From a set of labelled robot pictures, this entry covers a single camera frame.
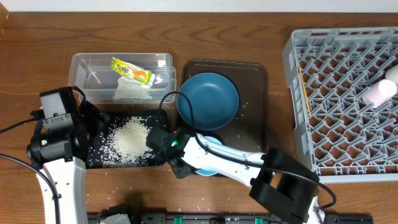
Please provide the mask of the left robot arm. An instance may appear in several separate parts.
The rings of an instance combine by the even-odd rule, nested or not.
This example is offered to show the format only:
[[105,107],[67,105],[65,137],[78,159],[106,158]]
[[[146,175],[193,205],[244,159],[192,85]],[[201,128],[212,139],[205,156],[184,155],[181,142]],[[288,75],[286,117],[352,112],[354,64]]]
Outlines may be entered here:
[[89,151],[109,121],[108,115],[86,99],[77,102],[77,86],[40,94],[41,109],[27,146],[32,167],[38,172],[46,223],[88,223],[85,175]]

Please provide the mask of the pink plastic cup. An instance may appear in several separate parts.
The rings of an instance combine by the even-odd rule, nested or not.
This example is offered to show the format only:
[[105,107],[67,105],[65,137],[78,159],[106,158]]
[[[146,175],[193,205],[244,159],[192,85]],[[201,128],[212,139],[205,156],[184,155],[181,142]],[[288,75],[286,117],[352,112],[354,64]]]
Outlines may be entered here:
[[366,105],[378,108],[389,101],[397,93],[397,85],[388,79],[380,80],[373,84],[370,89],[362,96]]

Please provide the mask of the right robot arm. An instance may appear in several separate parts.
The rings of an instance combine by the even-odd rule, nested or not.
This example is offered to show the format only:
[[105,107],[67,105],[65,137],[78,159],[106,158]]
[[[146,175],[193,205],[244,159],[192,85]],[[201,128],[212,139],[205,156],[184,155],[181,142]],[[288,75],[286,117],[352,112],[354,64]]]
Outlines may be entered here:
[[240,151],[186,129],[172,133],[154,128],[146,144],[170,164],[179,179],[199,169],[214,171],[248,187],[251,198],[287,223],[325,220],[318,205],[318,176],[284,151]]

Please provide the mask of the blue plate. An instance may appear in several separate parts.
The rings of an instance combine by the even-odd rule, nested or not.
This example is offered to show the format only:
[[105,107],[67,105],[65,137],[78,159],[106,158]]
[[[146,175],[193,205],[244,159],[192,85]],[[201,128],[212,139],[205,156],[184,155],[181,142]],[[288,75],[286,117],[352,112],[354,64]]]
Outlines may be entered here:
[[217,73],[199,73],[187,79],[180,88],[177,109],[186,123],[195,123],[204,131],[229,124],[239,109],[235,85]]

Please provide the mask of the yellow green snack wrapper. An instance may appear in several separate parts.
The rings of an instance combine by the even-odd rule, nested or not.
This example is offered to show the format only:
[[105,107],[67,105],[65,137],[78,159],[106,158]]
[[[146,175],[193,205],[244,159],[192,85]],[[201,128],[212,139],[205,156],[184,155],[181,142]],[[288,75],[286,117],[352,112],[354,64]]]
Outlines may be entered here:
[[150,70],[145,70],[140,66],[114,57],[111,62],[111,69],[124,78],[135,80],[143,84],[148,84],[152,76],[152,72]]

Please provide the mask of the white paper napkin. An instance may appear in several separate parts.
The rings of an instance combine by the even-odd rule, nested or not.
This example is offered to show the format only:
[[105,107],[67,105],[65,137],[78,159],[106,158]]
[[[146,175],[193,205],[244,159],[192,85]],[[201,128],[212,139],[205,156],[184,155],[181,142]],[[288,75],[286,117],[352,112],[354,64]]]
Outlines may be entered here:
[[113,99],[120,100],[123,98],[151,99],[149,90],[153,86],[154,77],[147,84],[141,83],[130,78],[120,77],[118,79],[118,87],[114,92]]

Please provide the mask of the wooden chopstick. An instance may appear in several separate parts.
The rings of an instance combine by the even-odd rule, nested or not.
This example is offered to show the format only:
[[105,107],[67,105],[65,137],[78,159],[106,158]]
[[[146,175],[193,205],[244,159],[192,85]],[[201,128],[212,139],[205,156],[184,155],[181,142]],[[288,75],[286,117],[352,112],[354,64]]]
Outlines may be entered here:
[[308,115],[309,115],[309,118],[311,118],[312,117],[312,112],[311,112],[310,103],[309,103],[308,95],[307,95],[307,90],[306,90],[305,82],[304,82],[304,79],[303,79],[302,68],[301,68],[300,64],[298,64],[298,71],[299,71],[299,74],[301,76],[302,88],[303,88],[303,92],[304,92],[304,97],[305,97],[306,107],[307,107],[307,110],[308,110]]

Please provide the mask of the light blue rice bowl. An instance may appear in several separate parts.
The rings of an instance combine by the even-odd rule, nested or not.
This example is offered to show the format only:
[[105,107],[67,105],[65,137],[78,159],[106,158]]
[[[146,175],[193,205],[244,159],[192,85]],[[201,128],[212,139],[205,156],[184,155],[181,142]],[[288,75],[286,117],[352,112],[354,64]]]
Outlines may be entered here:
[[[223,144],[220,140],[217,138],[211,137],[211,136],[205,136],[209,141],[213,141],[217,144]],[[196,174],[202,175],[202,176],[214,176],[217,174],[217,172],[213,170],[206,170],[206,169],[198,169],[195,171]]]

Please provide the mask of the light green plastic cup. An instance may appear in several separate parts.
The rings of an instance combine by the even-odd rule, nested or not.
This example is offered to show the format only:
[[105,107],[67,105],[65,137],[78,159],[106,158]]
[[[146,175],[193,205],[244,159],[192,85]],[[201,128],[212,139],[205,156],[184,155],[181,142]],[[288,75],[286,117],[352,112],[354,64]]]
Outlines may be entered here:
[[385,79],[388,79],[398,85],[398,65],[393,66],[386,72]]

